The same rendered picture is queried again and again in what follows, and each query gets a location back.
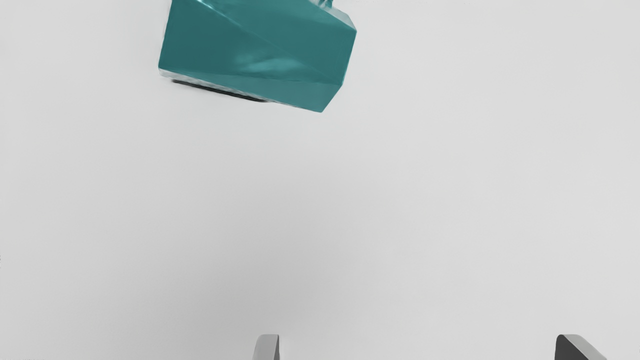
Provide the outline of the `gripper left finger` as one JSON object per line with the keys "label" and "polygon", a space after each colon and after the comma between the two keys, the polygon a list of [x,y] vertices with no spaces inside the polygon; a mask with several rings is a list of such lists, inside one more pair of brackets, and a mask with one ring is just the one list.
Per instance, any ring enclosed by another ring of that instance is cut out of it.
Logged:
{"label": "gripper left finger", "polygon": [[263,333],[256,340],[253,360],[281,360],[280,337],[276,333]]}

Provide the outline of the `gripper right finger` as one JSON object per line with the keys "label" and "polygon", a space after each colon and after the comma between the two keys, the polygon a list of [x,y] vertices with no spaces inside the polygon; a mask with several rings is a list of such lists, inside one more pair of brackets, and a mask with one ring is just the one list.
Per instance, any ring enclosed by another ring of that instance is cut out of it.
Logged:
{"label": "gripper right finger", "polygon": [[607,360],[589,341],[578,334],[560,334],[555,342],[555,360]]}

